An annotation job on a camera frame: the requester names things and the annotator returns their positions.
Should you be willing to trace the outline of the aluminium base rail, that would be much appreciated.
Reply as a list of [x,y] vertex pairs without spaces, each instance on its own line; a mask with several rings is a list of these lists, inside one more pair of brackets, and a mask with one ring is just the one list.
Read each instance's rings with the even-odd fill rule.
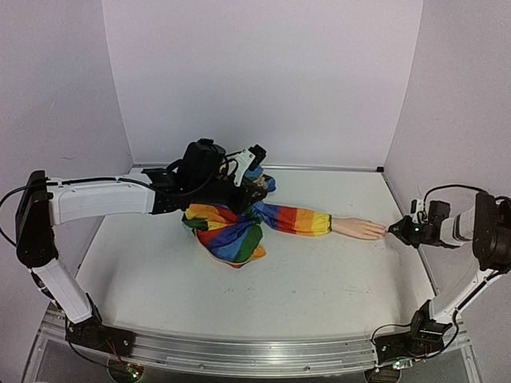
[[406,369],[428,358],[379,361],[370,339],[235,341],[170,336],[116,329],[107,342],[88,348],[69,341],[62,314],[48,312],[40,334],[60,342],[74,355],[122,361],[181,373],[225,377],[330,376],[370,369]]

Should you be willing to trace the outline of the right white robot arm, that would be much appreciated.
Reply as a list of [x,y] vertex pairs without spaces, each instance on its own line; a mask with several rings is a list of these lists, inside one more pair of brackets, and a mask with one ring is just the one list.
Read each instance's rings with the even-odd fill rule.
[[477,189],[473,206],[458,215],[440,200],[415,199],[410,214],[391,225],[389,233],[403,244],[457,250],[472,247],[468,269],[449,289],[427,300],[414,313],[405,332],[372,338],[379,361],[436,357],[448,348],[443,338],[457,330],[458,316],[487,287],[510,271],[510,199]]

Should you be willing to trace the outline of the small nail polish bottle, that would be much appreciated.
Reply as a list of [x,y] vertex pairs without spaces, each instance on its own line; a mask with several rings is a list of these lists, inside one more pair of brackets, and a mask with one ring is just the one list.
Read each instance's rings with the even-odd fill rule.
[[259,178],[257,180],[254,181],[254,183],[259,187],[259,188],[262,188],[264,190],[267,190],[268,189],[268,184],[267,184],[267,181],[264,179],[264,178]]

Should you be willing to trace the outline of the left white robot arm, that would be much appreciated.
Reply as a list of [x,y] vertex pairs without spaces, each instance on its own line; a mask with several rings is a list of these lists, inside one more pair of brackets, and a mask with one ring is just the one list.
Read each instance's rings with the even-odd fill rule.
[[267,195],[245,175],[265,156],[258,144],[227,154],[213,140],[200,139],[168,167],[144,169],[135,176],[72,180],[32,172],[26,186],[17,190],[22,196],[12,244],[38,289],[63,310],[66,341],[129,357],[135,334],[104,324],[91,297],[60,260],[55,226],[97,216],[162,215],[186,211],[194,203],[220,204],[239,214]]

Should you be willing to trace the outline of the rainbow striped cloth garment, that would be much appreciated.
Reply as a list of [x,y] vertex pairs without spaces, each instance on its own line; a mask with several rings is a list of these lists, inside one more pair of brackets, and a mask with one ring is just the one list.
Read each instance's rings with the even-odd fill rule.
[[266,255],[260,244],[263,223],[291,235],[319,237],[332,232],[332,217],[328,214],[264,202],[238,215],[223,205],[192,204],[184,212],[182,223],[212,257],[234,268]]

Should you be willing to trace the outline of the mannequin hand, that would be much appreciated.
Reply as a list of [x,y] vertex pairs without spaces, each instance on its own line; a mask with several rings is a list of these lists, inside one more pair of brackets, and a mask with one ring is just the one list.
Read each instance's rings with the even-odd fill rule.
[[385,226],[358,218],[333,218],[331,227],[337,234],[366,241],[383,239],[387,233]]

